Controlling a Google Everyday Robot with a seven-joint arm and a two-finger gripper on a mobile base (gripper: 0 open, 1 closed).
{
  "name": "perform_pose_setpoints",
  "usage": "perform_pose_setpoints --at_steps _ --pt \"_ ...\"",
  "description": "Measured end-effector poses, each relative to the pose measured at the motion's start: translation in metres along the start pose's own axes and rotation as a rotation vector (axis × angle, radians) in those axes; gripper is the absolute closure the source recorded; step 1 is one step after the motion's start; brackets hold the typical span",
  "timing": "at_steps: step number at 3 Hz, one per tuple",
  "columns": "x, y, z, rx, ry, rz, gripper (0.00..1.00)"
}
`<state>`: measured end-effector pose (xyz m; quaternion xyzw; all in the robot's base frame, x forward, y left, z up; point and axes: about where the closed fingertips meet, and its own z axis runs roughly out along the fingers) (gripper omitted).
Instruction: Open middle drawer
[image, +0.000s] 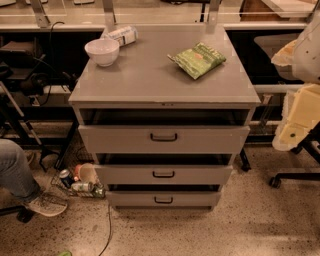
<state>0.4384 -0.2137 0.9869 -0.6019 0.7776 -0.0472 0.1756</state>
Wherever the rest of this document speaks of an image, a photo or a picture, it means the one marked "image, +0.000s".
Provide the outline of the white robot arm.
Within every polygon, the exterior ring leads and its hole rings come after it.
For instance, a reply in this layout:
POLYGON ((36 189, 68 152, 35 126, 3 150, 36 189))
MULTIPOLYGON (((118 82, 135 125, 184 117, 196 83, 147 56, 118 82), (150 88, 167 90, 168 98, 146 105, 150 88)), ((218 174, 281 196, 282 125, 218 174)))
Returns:
POLYGON ((290 66, 292 75, 302 85, 288 90, 282 109, 282 120, 276 128, 272 146, 289 151, 298 146, 320 122, 320 14, 271 59, 277 66, 290 66))

